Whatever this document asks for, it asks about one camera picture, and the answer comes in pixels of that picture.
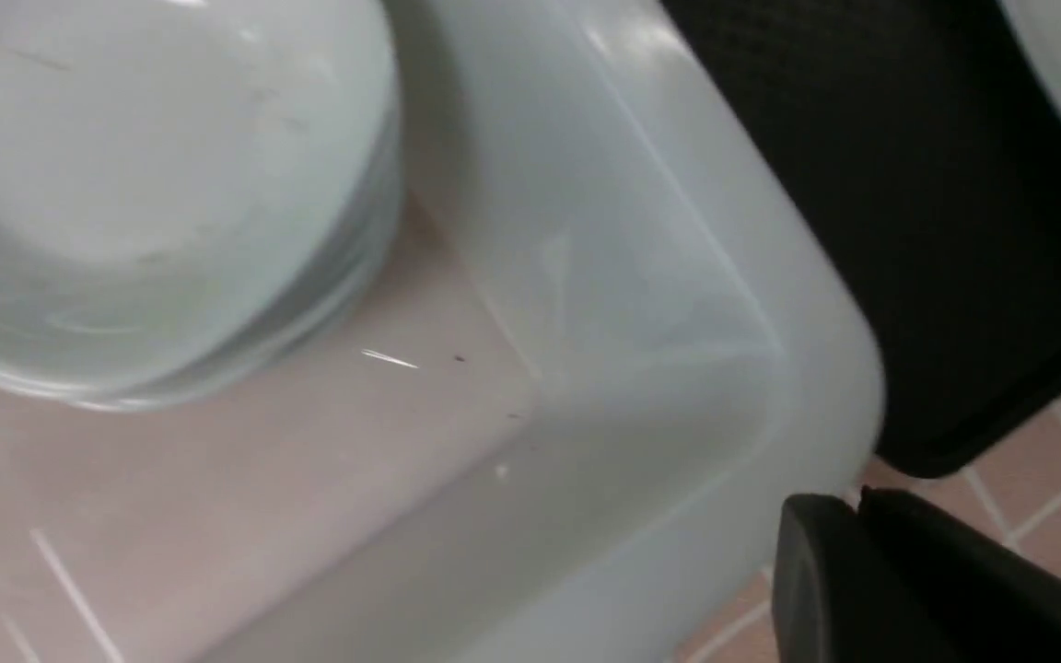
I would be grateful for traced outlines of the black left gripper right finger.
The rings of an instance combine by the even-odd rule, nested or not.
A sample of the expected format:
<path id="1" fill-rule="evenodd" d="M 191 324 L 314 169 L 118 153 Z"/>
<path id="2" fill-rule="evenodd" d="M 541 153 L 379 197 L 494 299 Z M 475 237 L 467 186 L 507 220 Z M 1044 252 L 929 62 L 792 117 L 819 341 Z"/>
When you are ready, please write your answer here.
<path id="1" fill-rule="evenodd" d="M 964 662 L 1061 662 L 1061 578 L 916 494 L 866 486 L 860 523 Z"/>

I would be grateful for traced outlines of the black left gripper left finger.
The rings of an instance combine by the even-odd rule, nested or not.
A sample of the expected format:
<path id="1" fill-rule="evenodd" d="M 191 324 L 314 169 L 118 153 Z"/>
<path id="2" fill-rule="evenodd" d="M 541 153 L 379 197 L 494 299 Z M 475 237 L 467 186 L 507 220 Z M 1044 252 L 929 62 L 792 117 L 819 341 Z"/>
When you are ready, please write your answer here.
<path id="1" fill-rule="evenodd" d="M 782 662 L 952 662 L 927 617 L 843 500 L 780 508 L 772 625 Z"/>

